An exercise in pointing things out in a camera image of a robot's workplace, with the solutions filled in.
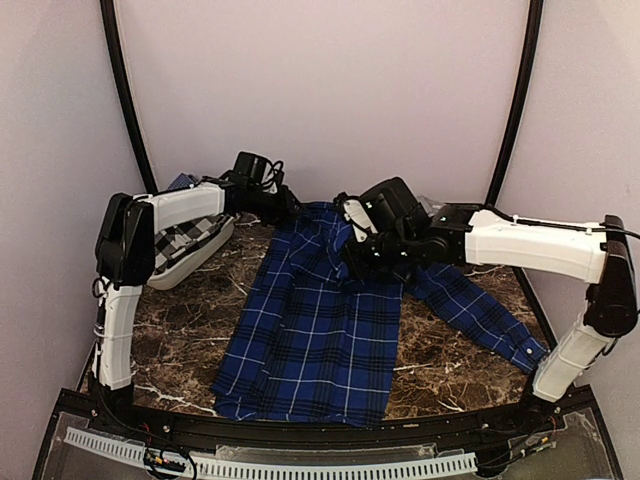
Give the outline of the grey plastic laundry basket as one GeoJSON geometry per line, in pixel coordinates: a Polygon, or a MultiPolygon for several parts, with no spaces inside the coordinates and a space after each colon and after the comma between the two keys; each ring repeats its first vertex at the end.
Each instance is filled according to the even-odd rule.
{"type": "MultiPolygon", "coordinates": [[[[160,275],[151,274],[150,278],[146,281],[146,286],[149,286],[156,290],[170,290],[176,287],[179,283],[185,280],[189,275],[194,273],[200,268],[212,255],[214,255],[224,244],[231,238],[234,232],[235,217],[231,217],[231,220],[223,227],[222,232],[208,245],[199,251],[187,256],[184,260],[181,260],[175,267],[167,269],[160,275]]],[[[154,255],[155,255],[155,236],[154,236],[154,255]]]]}

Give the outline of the black white checked shirt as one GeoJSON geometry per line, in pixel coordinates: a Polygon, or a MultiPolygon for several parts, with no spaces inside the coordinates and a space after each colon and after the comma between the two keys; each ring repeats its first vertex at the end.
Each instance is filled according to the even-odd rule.
{"type": "Polygon", "coordinates": [[[231,220],[228,215],[207,216],[183,222],[155,236],[154,275],[175,267],[187,256],[211,243],[231,220]]]}

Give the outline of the left black frame post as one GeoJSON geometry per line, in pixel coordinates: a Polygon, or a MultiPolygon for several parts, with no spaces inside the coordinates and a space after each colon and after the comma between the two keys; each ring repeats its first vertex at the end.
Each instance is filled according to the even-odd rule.
{"type": "Polygon", "coordinates": [[[158,192],[158,186],[146,150],[129,82],[117,19],[116,2],[100,0],[99,5],[112,76],[138,173],[145,192],[155,194],[158,192]]]}

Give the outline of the folded grey polo shirt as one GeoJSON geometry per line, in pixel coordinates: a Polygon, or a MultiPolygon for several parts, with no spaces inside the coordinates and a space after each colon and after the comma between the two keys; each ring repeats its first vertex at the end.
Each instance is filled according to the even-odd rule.
{"type": "Polygon", "coordinates": [[[435,216],[436,213],[445,205],[444,202],[433,200],[425,196],[418,196],[418,201],[429,217],[435,216]]]}

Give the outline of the blue plaid long sleeve shirt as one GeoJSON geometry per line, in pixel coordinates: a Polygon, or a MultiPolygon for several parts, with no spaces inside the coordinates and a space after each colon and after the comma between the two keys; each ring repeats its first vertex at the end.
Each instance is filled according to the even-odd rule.
{"type": "Polygon", "coordinates": [[[353,235],[327,202],[306,204],[275,229],[212,385],[219,415],[379,423],[405,295],[524,373],[546,356],[521,321],[453,266],[353,278],[341,257],[353,235]]]}

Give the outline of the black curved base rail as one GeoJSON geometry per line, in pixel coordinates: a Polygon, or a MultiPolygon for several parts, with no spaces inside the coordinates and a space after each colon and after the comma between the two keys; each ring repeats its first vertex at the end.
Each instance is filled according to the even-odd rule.
{"type": "Polygon", "coordinates": [[[329,424],[283,422],[234,422],[142,406],[123,404],[106,408],[95,394],[62,390],[50,417],[33,475],[44,469],[52,435],[62,414],[87,421],[89,427],[143,442],[148,447],[170,450],[183,457],[193,451],[212,453],[221,445],[294,450],[351,450],[392,448],[423,444],[438,451],[463,449],[492,466],[510,452],[509,442],[523,441],[548,431],[560,430],[571,413],[590,411],[603,438],[609,460],[617,474],[622,470],[614,452],[592,390],[573,388],[560,404],[546,413],[526,416],[517,404],[474,412],[412,420],[387,421],[370,428],[329,424]]]}

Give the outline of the right black frame post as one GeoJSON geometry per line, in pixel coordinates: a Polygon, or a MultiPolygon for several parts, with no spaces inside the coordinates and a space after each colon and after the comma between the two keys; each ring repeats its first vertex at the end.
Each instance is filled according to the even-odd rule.
{"type": "Polygon", "coordinates": [[[511,162],[534,69],[543,9],[543,0],[529,1],[521,58],[509,108],[509,114],[494,171],[484,201],[484,203],[489,206],[497,205],[511,162]]]}

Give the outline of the small blue checked shirt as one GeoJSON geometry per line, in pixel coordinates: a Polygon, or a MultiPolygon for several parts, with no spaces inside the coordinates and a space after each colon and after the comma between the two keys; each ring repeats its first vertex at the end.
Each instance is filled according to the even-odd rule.
{"type": "Polygon", "coordinates": [[[169,193],[191,190],[200,184],[200,179],[192,174],[180,173],[167,187],[169,193]]]}

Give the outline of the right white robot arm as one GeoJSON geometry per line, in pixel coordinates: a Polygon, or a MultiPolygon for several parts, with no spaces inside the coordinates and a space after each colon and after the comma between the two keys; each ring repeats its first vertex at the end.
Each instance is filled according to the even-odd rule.
{"type": "Polygon", "coordinates": [[[475,342],[500,352],[529,376],[528,397],[510,413],[521,434],[534,432],[570,385],[638,323],[635,271],[621,220],[563,223],[509,216],[475,204],[391,207],[383,198],[335,200],[351,227],[350,270],[399,276],[407,290],[475,342]],[[505,307],[478,291],[460,267],[504,265],[563,275],[587,286],[584,313],[551,349],[532,338],[505,307]]]}

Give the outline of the black frame post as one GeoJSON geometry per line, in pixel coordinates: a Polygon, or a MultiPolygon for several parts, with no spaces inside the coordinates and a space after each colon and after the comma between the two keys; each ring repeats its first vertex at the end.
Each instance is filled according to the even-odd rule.
{"type": "Polygon", "coordinates": [[[543,0],[529,1],[521,58],[509,108],[509,114],[494,171],[484,201],[484,203],[489,206],[497,205],[511,162],[534,69],[543,9],[543,0]]]}
{"type": "Polygon", "coordinates": [[[100,0],[99,5],[112,76],[138,173],[145,192],[155,194],[158,192],[158,186],[146,150],[129,82],[117,19],[116,2],[100,0]]]}

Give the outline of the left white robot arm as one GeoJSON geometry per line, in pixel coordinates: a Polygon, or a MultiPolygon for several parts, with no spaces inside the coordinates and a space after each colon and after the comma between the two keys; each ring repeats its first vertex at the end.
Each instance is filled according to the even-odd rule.
{"type": "Polygon", "coordinates": [[[262,190],[217,179],[155,195],[113,195],[97,239],[92,286],[99,305],[92,373],[101,388],[115,392],[132,384],[133,326],[144,287],[176,287],[230,239],[237,215],[276,225],[300,207],[285,185],[262,190]]]}

